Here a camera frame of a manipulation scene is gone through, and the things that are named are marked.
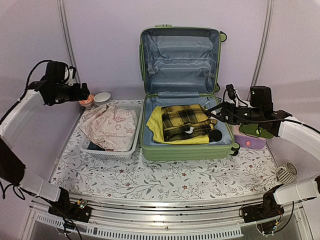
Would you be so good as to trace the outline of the black round object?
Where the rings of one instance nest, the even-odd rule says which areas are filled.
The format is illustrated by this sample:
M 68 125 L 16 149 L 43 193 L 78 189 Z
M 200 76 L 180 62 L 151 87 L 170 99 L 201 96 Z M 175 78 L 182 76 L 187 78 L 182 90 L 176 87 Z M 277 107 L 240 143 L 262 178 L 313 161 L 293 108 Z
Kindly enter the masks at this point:
M 223 134 L 220 130 L 218 129 L 212 129 L 208 133 L 208 138 L 210 142 L 219 142 L 222 140 Z

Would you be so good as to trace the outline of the black mesh garment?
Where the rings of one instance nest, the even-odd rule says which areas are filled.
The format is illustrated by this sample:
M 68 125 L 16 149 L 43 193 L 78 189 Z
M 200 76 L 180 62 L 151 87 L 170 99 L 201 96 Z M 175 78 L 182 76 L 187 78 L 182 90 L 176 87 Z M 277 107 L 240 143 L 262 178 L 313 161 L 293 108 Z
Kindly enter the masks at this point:
M 166 142 L 207 136 L 217 120 L 206 114 L 200 104 L 173 105 L 161 108 L 163 138 Z

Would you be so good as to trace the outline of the white green purple drawer box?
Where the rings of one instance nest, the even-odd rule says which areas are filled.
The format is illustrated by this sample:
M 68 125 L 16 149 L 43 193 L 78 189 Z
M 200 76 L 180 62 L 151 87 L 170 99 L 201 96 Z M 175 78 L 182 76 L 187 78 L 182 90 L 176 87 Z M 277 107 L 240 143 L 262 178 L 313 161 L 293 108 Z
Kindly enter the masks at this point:
M 261 150 L 265 147 L 267 139 L 272 139 L 274 136 L 260 128 L 257 124 L 241 124 L 233 125 L 232 132 L 234 140 L 241 147 Z

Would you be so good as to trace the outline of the cream patterned garment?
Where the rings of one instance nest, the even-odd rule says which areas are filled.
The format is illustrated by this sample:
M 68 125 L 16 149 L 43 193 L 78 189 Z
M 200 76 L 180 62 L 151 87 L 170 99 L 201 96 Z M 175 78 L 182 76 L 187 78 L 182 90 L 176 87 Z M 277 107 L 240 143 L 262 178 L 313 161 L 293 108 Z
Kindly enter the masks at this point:
M 85 113 L 79 128 L 92 143 L 106 151 L 127 152 L 133 144 L 137 122 L 135 109 L 111 102 Z

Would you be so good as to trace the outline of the dark blue garment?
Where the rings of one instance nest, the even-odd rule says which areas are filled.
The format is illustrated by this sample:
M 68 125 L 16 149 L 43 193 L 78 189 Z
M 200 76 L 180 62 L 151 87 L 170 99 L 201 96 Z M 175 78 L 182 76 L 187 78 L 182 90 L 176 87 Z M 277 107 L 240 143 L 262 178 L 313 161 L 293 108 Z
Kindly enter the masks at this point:
M 105 151 L 104 148 L 101 148 L 100 146 L 94 144 L 93 142 L 89 142 L 89 145 L 87 147 L 88 150 L 93 150 L 93 151 Z

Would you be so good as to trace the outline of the yellow garment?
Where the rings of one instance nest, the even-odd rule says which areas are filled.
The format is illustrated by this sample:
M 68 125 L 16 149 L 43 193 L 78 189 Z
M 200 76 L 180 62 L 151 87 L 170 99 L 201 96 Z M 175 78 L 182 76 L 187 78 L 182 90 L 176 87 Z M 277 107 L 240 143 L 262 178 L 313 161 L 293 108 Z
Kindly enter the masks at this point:
M 163 135 L 163 121 L 162 121 L 162 107 L 157 106 L 154 108 L 152 114 L 150 115 L 146 126 L 153 133 L 152 140 L 154 143 L 166 144 L 166 145 L 200 145 L 208 144 L 209 137 L 206 135 L 197 136 L 185 140 L 175 140 L 175 141 L 164 141 Z

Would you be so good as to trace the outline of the green hard-shell suitcase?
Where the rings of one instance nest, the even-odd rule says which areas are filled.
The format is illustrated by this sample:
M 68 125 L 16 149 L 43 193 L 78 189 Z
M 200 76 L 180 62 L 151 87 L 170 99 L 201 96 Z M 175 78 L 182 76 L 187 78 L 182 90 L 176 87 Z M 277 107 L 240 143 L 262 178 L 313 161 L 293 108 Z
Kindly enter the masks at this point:
M 240 145 L 224 122 L 217 124 L 222 139 L 207 144 L 160 143 L 147 127 L 156 107 L 218 105 L 221 44 L 226 40 L 224 32 L 212 28 L 159 25 L 141 32 L 139 63 L 146 96 L 139 140 L 146 160 L 223 159 L 239 153 Z

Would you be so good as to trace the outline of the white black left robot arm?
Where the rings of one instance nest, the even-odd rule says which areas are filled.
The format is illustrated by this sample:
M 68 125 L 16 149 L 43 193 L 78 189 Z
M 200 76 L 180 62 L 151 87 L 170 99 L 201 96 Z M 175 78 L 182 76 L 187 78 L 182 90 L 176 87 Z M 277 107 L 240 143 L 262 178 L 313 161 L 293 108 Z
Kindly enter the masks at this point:
M 53 133 L 53 128 L 45 129 L 41 124 L 37 128 L 31 121 L 39 116 L 44 106 L 54 106 L 66 102 L 78 102 L 88 98 L 90 91 L 86 83 L 74 81 L 76 68 L 64 62 L 42 60 L 45 74 L 38 81 L 27 76 L 22 95 L 0 119 L 0 177 L 10 186 L 47 201 L 63 217 L 74 213 L 68 191 L 57 187 L 41 176 L 27 170 L 26 165 L 13 152 L 16 143 L 23 140 L 41 140 Z

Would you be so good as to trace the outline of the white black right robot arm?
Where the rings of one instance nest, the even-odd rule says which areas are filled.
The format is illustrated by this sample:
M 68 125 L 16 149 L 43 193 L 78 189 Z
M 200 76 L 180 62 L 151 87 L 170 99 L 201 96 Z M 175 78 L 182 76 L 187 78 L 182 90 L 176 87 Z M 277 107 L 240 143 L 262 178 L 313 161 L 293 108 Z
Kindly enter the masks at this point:
M 233 85 L 225 92 L 232 102 L 222 101 L 207 110 L 210 117 L 229 125 L 257 124 L 274 137 L 287 140 L 315 158 L 320 157 L 319 130 L 298 121 L 284 110 L 273 109 L 272 92 L 267 86 L 250 88 L 250 103 L 243 106 Z M 320 196 L 320 178 L 312 176 L 297 183 L 280 184 L 262 197 L 262 203 L 244 205 L 241 208 L 245 223 L 256 222 L 284 214 L 283 205 L 297 201 L 308 201 Z

